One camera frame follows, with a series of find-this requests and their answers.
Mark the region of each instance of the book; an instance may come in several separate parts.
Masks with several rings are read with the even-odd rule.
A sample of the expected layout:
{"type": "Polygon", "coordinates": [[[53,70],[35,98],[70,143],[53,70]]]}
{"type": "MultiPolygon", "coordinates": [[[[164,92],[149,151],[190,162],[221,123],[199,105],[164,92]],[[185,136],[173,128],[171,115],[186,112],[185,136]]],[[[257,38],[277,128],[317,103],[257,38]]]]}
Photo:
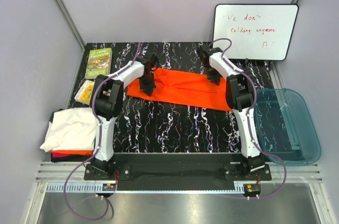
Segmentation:
{"type": "Polygon", "coordinates": [[[93,93],[94,81],[86,80],[75,95],[75,101],[89,105],[93,93]]]}
{"type": "Polygon", "coordinates": [[[90,51],[85,78],[95,79],[97,75],[108,75],[111,70],[112,49],[102,48],[90,51]]]}

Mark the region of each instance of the black table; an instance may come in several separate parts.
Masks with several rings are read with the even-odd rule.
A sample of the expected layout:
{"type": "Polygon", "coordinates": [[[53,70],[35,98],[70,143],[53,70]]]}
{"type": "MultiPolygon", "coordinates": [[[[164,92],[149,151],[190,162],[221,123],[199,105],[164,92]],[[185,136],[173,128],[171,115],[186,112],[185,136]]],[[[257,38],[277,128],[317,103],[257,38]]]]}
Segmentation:
{"type": "MultiPolygon", "coordinates": [[[[162,68],[204,73],[196,49],[203,42],[143,43],[142,50],[151,50],[159,57],[162,68]]],[[[76,78],[69,107],[83,107],[74,100],[85,82],[88,55],[92,49],[111,47],[111,73],[130,61],[137,43],[88,43],[76,78]]],[[[256,88],[273,88],[268,61],[233,60],[254,75],[256,88]]],[[[114,129],[116,153],[237,153],[240,138],[232,112],[221,112],[194,106],[161,103],[127,97],[123,112],[114,129]]]]}

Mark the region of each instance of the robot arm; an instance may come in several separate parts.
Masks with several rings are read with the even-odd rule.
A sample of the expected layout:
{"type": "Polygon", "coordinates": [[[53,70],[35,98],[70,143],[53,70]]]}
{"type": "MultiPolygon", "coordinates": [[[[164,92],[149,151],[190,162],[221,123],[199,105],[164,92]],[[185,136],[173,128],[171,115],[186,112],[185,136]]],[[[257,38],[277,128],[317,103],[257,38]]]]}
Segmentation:
{"type": "Polygon", "coordinates": [[[237,119],[240,139],[242,142],[242,155],[244,156],[243,168],[246,172],[253,172],[265,166],[263,156],[252,143],[250,130],[252,130],[253,140],[258,144],[253,117],[253,109],[249,111],[251,127],[247,123],[248,108],[253,103],[253,91],[251,84],[240,73],[244,72],[236,67],[230,60],[221,56],[220,48],[210,48],[207,44],[198,49],[198,55],[207,71],[209,81],[219,84],[223,77],[226,83],[226,102],[233,109],[237,119]]]}
{"type": "MultiPolygon", "coordinates": [[[[114,74],[108,76],[97,76],[94,84],[93,92],[96,91],[98,86],[108,77],[116,75],[113,79],[107,81],[106,84],[99,90],[96,99],[91,98],[92,102],[95,101],[95,112],[101,120],[101,145],[99,152],[96,154],[92,161],[92,166],[103,172],[109,169],[109,161],[113,157],[113,135],[114,124],[122,110],[123,90],[135,79],[140,78],[140,89],[148,95],[151,95],[154,84],[154,75],[152,68],[158,59],[155,54],[146,58],[137,58],[136,61],[130,61],[126,66],[118,70],[114,74]]],[[[95,149],[99,147],[100,135],[100,121],[97,119],[96,127],[96,141],[95,149]]]]}

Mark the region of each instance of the black mounting plate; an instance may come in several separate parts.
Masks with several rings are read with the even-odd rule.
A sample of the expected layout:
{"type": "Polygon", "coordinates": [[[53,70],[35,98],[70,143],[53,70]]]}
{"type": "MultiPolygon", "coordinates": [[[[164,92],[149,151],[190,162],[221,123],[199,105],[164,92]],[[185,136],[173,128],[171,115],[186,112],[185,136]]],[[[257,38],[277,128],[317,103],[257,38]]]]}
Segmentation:
{"type": "MultiPolygon", "coordinates": [[[[115,171],[118,171],[120,181],[129,180],[129,176],[131,173],[131,165],[125,163],[116,164],[115,171]]],[[[109,176],[107,175],[107,173],[92,167],[91,164],[86,165],[84,180],[96,181],[96,180],[114,180],[114,179],[115,179],[114,173],[111,176],[109,176]]]]}
{"type": "Polygon", "coordinates": [[[240,164],[224,164],[225,180],[227,181],[257,181],[260,174],[261,181],[271,181],[271,170],[268,164],[265,167],[254,172],[250,172],[247,175],[243,175],[240,170],[240,164]]]}

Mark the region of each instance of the metal sheet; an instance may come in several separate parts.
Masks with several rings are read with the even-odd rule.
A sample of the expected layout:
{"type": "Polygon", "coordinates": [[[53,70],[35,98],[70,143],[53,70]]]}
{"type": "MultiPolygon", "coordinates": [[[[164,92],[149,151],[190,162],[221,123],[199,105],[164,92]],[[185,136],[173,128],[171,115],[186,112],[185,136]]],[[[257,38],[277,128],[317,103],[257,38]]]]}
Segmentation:
{"type": "MultiPolygon", "coordinates": [[[[276,186],[264,184],[263,194],[275,190],[276,186]]],[[[100,199],[90,199],[77,206],[86,197],[88,194],[68,195],[78,213],[89,218],[103,213],[105,203],[100,199]]],[[[258,201],[206,194],[116,194],[109,199],[114,207],[114,216],[110,210],[97,223],[321,223],[310,188],[306,184],[286,184],[278,195],[258,201]]],[[[66,210],[61,193],[46,193],[38,223],[87,223],[71,213],[60,215],[66,210]]]]}

